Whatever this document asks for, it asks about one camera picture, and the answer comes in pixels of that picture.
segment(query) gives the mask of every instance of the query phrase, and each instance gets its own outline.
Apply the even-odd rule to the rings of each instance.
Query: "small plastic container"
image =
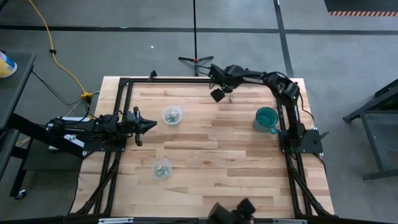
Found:
[[[161,159],[152,166],[156,179],[163,179],[172,173],[172,163],[168,159]]]
[[[166,124],[176,125],[182,120],[182,110],[179,106],[168,106],[163,110],[162,118]]]
[[[17,68],[17,63],[0,51],[0,78],[9,77]]]

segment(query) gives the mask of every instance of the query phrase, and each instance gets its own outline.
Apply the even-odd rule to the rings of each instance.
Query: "blue object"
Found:
[[[254,118],[254,128],[260,132],[278,133],[276,124],[278,123],[278,114],[272,108],[265,107],[257,110]]]

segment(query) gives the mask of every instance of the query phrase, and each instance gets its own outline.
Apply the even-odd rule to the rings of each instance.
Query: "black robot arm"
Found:
[[[300,122],[297,100],[300,88],[297,83],[279,72],[255,72],[243,69],[237,65],[231,65],[224,70],[216,65],[211,65],[208,76],[220,86],[211,92],[211,96],[217,102],[225,97],[225,93],[232,91],[242,83],[255,83],[270,88],[272,94],[286,107],[289,129],[286,133],[286,146],[299,147],[305,135],[305,126]]]
[[[142,146],[141,134],[156,126],[156,121],[144,119],[138,107],[134,107],[133,113],[128,111],[123,114],[125,119],[119,121],[119,113],[101,115],[89,121],[69,121],[63,117],[54,118],[46,125],[46,130],[53,136],[64,136],[66,134],[75,135],[77,139],[83,141],[85,146],[90,148],[103,149],[106,147],[123,144],[126,138],[135,135],[136,144]]]
[[[297,107],[297,100],[300,97],[300,88],[297,83],[279,72],[255,72],[243,69],[237,65],[228,66],[223,70],[212,64],[209,69],[210,72],[208,76],[214,84],[220,86],[220,88],[211,92],[211,96],[217,102],[225,97],[225,93],[232,93],[232,91],[242,83],[265,85],[271,89],[272,94],[278,99],[278,102],[286,107],[287,119],[289,121],[289,129],[280,130],[278,133],[280,148],[283,153],[322,152],[320,140],[324,134],[320,136],[318,130],[306,130],[304,124],[300,121],[299,109]],[[303,190],[305,196],[309,199],[315,211],[319,215],[330,216],[331,214],[320,205],[300,177],[297,169],[293,165],[291,157],[288,157],[287,168]]]

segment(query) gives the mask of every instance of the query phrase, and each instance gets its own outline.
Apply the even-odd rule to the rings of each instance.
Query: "wooden table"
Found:
[[[104,77],[97,116],[113,112],[119,78]],[[293,80],[299,83],[304,108],[310,111],[303,79]],[[142,147],[135,145],[134,138],[128,140],[112,216],[207,217],[216,202],[233,209],[245,197],[256,207],[257,218],[294,216],[278,137],[253,128],[259,108],[277,110],[271,91],[266,86],[241,85],[232,102],[226,97],[219,103],[210,91],[208,84],[198,83],[134,84],[130,109],[138,106],[142,117],[156,120],[158,125],[143,136]],[[178,126],[169,126],[161,118],[163,109],[170,105],[183,109]],[[313,128],[308,114],[300,111],[300,117],[307,129]],[[104,153],[95,152],[84,160],[72,211],[78,210],[97,187],[103,157]],[[157,180],[151,166],[163,158],[173,164],[172,174]],[[303,154],[303,164],[309,188],[333,213],[321,162],[312,154]],[[301,191],[298,195],[304,211]]]

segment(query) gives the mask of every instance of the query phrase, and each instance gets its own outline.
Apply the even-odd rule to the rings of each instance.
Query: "yellow cable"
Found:
[[[37,12],[37,14],[40,16],[40,18],[42,18],[42,21],[43,21],[43,23],[44,23],[45,29],[47,30],[47,33],[48,33],[49,38],[50,38],[51,49],[54,49],[54,45],[53,45],[53,42],[52,42],[51,33],[50,33],[50,30],[49,30],[49,27],[48,27],[47,23],[45,22],[45,19],[43,18],[42,14],[39,12],[39,10],[36,8],[35,4],[34,4],[31,0],[28,0],[28,1],[29,1],[30,4],[33,6],[33,8],[34,8],[35,11]],[[55,57],[55,53],[52,52],[51,54],[52,54],[52,57],[54,58],[55,63],[56,63],[62,70],[64,70],[64,71],[67,72],[70,76],[72,76],[72,77],[75,79],[75,81],[77,82],[77,84],[79,84],[81,90],[83,91],[83,94],[81,95],[81,98],[83,99],[83,98],[85,98],[85,97],[87,97],[87,96],[90,97],[90,98],[93,97],[93,94],[92,94],[92,93],[88,93],[87,91],[85,91],[85,89],[83,88],[83,86],[80,84],[79,80],[76,78],[76,76],[74,76],[74,75],[72,74],[72,72],[69,72],[69,70],[67,70],[66,68],[64,68],[62,65],[60,65],[60,64],[58,63],[57,58]]]
[[[16,145],[16,146],[21,146],[21,145],[27,143],[29,140],[30,140],[30,138],[25,138],[24,140],[15,143],[15,145]]]

